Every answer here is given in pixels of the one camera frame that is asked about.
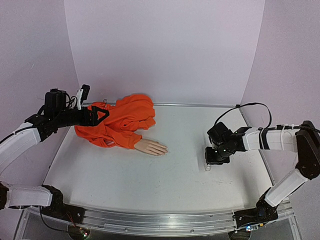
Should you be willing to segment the clear nail polish bottle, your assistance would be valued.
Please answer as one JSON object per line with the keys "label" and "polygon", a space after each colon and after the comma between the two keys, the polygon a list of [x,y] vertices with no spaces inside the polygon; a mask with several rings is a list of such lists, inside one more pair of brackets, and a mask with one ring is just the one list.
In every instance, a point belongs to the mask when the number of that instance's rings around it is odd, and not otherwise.
{"label": "clear nail polish bottle", "polygon": [[209,172],[209,171],[211,170],[211,168],[212,168],[212,166],[211,166],[210,164],[207,164],[207,163],[206,163],[206,164],[204,165],[204,169],[205,169],[206,172]]}

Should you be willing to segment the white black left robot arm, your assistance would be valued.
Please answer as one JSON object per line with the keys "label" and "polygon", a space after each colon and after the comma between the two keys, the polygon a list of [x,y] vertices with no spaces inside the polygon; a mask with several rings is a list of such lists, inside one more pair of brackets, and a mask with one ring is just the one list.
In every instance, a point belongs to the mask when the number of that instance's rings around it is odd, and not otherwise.
{"label": "white black left robot arm", "polygon": [[[103,122],[110,115],[108,110],[82,105],[89,91],[90,87],[84,84],[75,96],[57,88],[47,92],[39,111],[0,141],[0,170],[3,172],[20,155],[57,133],[60,128],[95,127]],[[81,223],[85,213],[82,207],[65,204],[63,193],[53,186],[0,183],[1,209],[29,207],[38,207],[45,216],[73,224]]]}

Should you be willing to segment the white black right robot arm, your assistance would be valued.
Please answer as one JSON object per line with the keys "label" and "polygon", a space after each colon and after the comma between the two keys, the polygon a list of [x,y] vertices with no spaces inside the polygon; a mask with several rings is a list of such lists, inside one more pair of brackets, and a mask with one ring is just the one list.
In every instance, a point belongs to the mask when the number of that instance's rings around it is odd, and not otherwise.
{"label": "white black right robot arm", "polygon": [[309,120],[301,125],[246,126],[235,132],[219,122],[207,134],[211,143],[205,149],[208,169],[213,165],[228,164],[230,157],[237,152],[273,150],[297,153],[298,162],[294,169],[270,187],[254,208],[234,213],[232,217],[238,230],[277,220],[279,204],[304,183],[320,175],[320,132]]}

